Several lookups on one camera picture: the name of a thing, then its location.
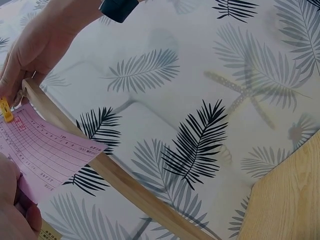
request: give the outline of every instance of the red stamp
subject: red stamp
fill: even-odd
[[[14,122],[15,122],[16,126],[18,127],[18,129],[19,129],[20,131],[24,131],[24,130],[27,129],[26,126],[24,125],[24,123],[21,121],[21,119],[20,119],[19,116],[16,116],[16,117],[14,118]]]

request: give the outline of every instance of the paper sheet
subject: paper sheet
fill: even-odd
[[[36,204],[107,148],[49,124],[30,104],[13,115],[0,118],[0,152],[20,167],[19,188]]]
[[[38,240],[61,240],[62,235],[42,219],[42,228]]]

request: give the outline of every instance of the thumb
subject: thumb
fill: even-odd
[[[39,237],[42,227],[42,217],[37,205],[33,204],[28,208],[25,214],[25,219],[29,223],[36,237]]]

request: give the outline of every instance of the wooden table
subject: wooden table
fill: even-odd
[[[320,239],[320,131],[253,186],[238,240]]]

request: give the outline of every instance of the wooden rod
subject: wooden rod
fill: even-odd
[[[87,138],[31,78],[22,81],[22,89],[26,90],[27,98],[46,121]],[[89,165],[125,198],[177,237],[182,240],[214,240],[145,189],[106,154],[101,153]]]

